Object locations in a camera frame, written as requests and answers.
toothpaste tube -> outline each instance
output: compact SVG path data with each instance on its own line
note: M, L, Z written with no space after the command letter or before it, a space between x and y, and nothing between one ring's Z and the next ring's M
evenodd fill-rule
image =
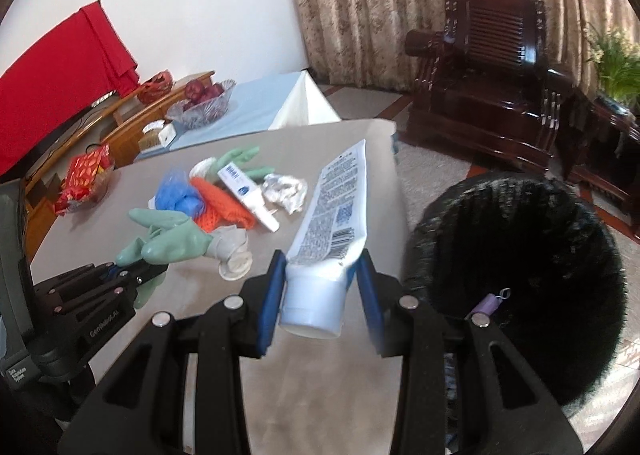
M218 177L229 191L247 208L269 231L278 231L280 223L264 206L260 187L233 162L218 172Z
M344 302L367 240L367 163L362 140L320 173L287 253L280 326L317 339L340 336Z

green rubber glove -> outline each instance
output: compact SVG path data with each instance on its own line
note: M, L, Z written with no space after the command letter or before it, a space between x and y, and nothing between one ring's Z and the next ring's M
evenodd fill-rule
M187 222L187 220L190 219L188 215L181 211L150 210L146 208L133 208L129 210L129 218L133 220L133 222L145 226L145 228L155 226L160 229L175 228L175 226Z
M233 162L238 168L240 168L247 177L253 179L256 182L262 182L264 176L275 172L274 168L265 166L263 168L254 168L252 170L245 170L242 165L251 161L260 152L260 146L254 146L253 148L234 148L229 150L224 156L211 165L209 171L205 175L205 180L215 184L220 179L218 178L218 172L222 170L227 164Z
M164 282L165 278L166 278L166 271L161 275L156 276L156 278L152 278L149 281L140 285L138 288L138 295L136 296L136 299L133 301L133 308L142 309L142 307L146 304L146 302L149 301L149 298L151 298L151 295L154 294L156 287L161 285L162 282Z
M120 267L142 258L158 265L201 257L212 241L211 235L180 211L134 208L129 211L129 217L148 230L146 237L134 239L119 252L116 265ZM165 278L166 272L140 285L133 307L142 308Z
M142 258L158 265L198 258L207 252L212 237L191 219L147 241L142 247Z

white tube cap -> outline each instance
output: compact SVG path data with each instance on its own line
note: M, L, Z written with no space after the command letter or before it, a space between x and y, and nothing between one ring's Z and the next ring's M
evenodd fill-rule
M265 206L256 206L251 211L257 219L264 225L269 231L276 232L280 229L280 223L276 220L276 217L269 213L269 210Z
M306 338L337 338L346 295L346 276L330 280L301 273L287 279L280 326Z

blue plastic bag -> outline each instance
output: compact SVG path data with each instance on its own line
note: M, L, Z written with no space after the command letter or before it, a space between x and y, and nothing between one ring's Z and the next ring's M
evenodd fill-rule
M186 172L171 170L158 186L156 209L181 211L194 219L204 212L204 201L198 190L189 184Z

red cloth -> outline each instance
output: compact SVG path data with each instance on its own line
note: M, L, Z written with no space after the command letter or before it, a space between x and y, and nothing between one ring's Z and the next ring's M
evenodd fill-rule
M96 99L135 90L137 66L100 0L51 29L0 77L0 175Z

